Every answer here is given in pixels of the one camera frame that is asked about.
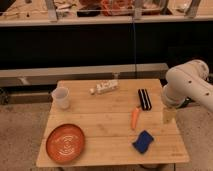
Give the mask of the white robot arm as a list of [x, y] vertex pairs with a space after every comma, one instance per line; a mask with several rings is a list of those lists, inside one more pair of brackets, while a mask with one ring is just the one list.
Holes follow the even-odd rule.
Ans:
[[191, 60], [170, 68], [166, 72], [167, 84], [162, 88], [161, 99], [163, 108], [162, 120], [168, 124], [174, 120], [176, 109], [187, 98], [213, 113], [213, 85], [206, 79], [209, 67], [202, 60]]

